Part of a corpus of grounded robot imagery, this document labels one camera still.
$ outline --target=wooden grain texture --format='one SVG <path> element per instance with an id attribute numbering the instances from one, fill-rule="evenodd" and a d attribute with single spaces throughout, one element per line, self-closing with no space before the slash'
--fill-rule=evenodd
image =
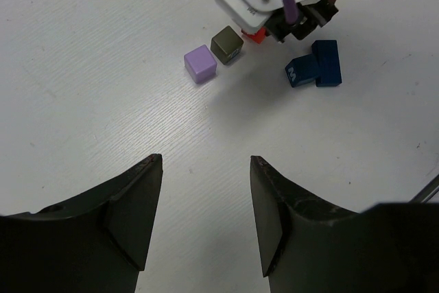
<path id="1" fill-rule="evenodd" d="M 37 211 L 160 152 L 137 290 L 269 292 L 250 155 L 354 211 L 409 200 L 439 172 L 438 0 L 337 5 L 302 42 L 246 43 L 195 86 L 183 55 L 231 22 L 213 0 L 0 0 L 0 213 Z M 326 38 L 343 84 L 292 90 L 283 67 Z"/>

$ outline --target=navy blue block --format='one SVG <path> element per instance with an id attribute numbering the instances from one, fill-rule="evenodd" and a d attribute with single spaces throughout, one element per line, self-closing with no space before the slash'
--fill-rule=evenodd
<path id="1" fill-rule="evenodd" d="M 313 54 L 292 60 L 285 68 L 292 87 L 308 84 L 320 77 L 317 58 Z"/>
<path id="2" fill-rule="evenodd" d="M 334 87 L 342 83 L 342 70 L 336 40 L 317 40 L 313 46 L 322 75 L 316 79 L 317 87 Z"/>

